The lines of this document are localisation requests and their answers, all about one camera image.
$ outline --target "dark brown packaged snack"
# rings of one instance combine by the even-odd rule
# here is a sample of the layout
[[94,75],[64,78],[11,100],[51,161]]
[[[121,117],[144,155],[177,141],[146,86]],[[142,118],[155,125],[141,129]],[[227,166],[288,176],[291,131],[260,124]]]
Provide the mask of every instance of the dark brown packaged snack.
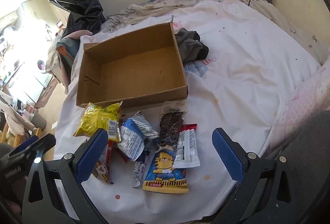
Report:
[[158,147],[166,145],[176,147],[178,137],[183,124],[183,112],[166,113],[160,121],[160,134],[158,139]]

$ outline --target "white bedsheet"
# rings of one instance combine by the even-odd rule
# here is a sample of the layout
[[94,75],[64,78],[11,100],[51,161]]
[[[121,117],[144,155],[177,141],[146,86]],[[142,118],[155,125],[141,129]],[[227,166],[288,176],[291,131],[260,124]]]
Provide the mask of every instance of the white bedsheet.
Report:
[[[81,44],[169,21],[172,14],[175,27],[197,31],[210,49],[208,59],[184,65],[189,86],[189,112],[184,123],[198,124],[201,166],[187,170],[188,194],[151,193],[141,187],[131,188],[133,163],[125,164],[114,154],[114,185],[93,176],[82,184],[109,223],[180,223],[215,213],[235,182],[212,146],[212,131],[222,127],[247,152],[262,154],[269,145],[276,114],[282,112],[293,90],[320,68],[293,38],[237,0],[202,1],[112,34],[84,36]],[[55,159],[74,152],[85,140],[73,137],[84,111],[75,105],[76,92],[77,78],[69,86],[58,120]],[[159,107],[143,111],[146,119],[159,129],[158,112]],[[61,184],[59,189],[69,214],[75,216]]]

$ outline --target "barcode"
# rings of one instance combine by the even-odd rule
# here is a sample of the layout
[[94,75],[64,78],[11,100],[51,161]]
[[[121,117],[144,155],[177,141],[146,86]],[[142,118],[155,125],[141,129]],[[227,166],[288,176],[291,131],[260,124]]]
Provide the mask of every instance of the barcode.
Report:
[[108,121],[108,137],[109,138],[117,137],[117,122],[114,120]]

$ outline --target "open brown box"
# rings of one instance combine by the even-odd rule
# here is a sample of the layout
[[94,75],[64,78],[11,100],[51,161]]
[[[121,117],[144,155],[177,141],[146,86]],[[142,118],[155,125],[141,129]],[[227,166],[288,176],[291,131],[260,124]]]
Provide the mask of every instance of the open brown box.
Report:
[[77,105],[143,107],[184,99],[188,86],[171,23],[85,44]]

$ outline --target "bed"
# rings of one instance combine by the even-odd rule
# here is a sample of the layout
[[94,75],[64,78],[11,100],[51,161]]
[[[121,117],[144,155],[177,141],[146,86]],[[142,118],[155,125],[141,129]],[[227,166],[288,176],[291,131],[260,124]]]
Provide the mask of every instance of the bed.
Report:
[[[107,185],[91,176],[82,183],[109,223],[181,223],[212,215],[235,186],[212,146],[211,135],[222,127],[245,151],[263,155],[272,141],[272,127],[283,115],[295,89],[316,74],[320,64],[271,20],[239,0],[202,0],[112,33],[81,37],[75,66],[79,74],[82,44],[101,42],[136,29],[168,22],[174,30],[195,30],[210,49],[207,59],[184,65],[189,87],[184,123],[197,123],[201,166],[187,170],[189,193],[168,195],[131,188],[134,164],[113,155]],[[84,112],[75,105],[78,78],[69,85],[55,133],[54,159],[74,152],[86,139],[73,137]],[[143,110],[159,130],[160,107]],[[76,215],[62,185],[58,188],[70,216]]]

